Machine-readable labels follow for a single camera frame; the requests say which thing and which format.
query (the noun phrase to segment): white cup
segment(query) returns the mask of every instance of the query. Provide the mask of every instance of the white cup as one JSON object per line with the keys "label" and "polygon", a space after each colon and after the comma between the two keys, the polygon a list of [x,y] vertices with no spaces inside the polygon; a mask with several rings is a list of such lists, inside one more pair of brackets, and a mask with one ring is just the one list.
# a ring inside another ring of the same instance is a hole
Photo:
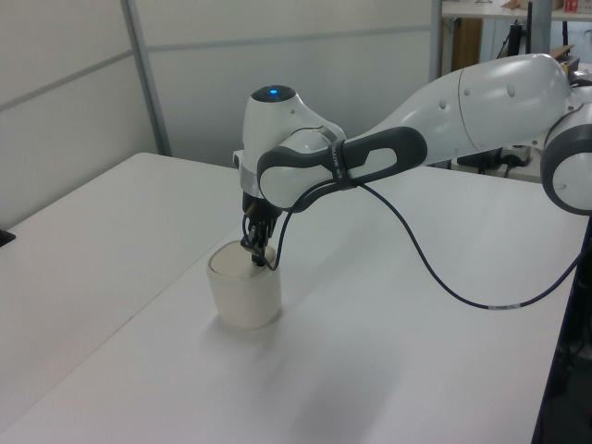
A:
{"label": "white cup", "polygon": [[[273,264],[276,251],[267,246],[265,258]],[[266,266],[256,265],[239,241],[227,243],[215,252],[206,271],[216,309],[226,323],[259,328],[279,317],[279,269],[272,272]]]}

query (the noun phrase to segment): robot end effector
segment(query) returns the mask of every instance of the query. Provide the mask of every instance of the robot end effector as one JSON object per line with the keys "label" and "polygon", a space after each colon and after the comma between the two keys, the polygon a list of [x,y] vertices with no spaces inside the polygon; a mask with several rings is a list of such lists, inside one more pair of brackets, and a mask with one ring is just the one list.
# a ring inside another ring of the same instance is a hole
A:
{"label": "robot end effector", "polygon": [[541,180],[551,201],[592,216],[592,87],[572,88],[547,55],[452,72],[348,140],[291,88],[265,87],[248,101],[243,143],[235,164],[249,219],[243,246],[253,260],[265,252],[281,211],[314,186],[320,188],[297,211],[324,194],[351,188],[354,181],[512,144],[544,148]]}

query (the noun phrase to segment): cardboard box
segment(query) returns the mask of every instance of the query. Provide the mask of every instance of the cardboard box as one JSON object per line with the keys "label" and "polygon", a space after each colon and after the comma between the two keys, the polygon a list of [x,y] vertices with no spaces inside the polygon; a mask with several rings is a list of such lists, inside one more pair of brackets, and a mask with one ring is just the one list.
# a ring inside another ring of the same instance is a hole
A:
{"label": "cardboard box", "polygon": [[592,14],[592,0],[565,0],[563,11]]}

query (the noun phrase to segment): white wall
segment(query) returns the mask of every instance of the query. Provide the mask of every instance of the white wall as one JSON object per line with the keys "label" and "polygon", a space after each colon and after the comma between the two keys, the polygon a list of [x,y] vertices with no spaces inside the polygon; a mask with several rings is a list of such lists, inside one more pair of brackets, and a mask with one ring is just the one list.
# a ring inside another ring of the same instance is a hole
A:
{"label": "white wall", "polygon": [[0,228],[156,152],[119,0],[0,0]]}
{"label": "white wall", "polygon": [[390,114],[429,80],[436,3],[131,1],[172,154],[228,166],[247,98],[267,84],[351,136]]}

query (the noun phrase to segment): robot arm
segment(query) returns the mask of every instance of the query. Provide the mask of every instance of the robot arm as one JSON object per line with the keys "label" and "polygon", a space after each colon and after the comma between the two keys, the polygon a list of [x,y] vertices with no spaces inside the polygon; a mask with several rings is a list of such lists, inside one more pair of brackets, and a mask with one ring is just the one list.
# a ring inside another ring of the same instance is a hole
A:
{"label": "robot arm", "polygon": [[[262,101],[269,95],[274,101]],[[455,71],[416,92],[366,133],[345,139],[290,88],[256,92],[245,114],[241,186],[251,208],[249,242],[265,249],[275,219],[254,208],[297,211],[320,196],[420,165],[525,144],[546,148],[541,177],[550,199],[592,215],[592,88],[572,89],[547,55],[501,59]],[[253,230],[252,222],[271,227]]]}

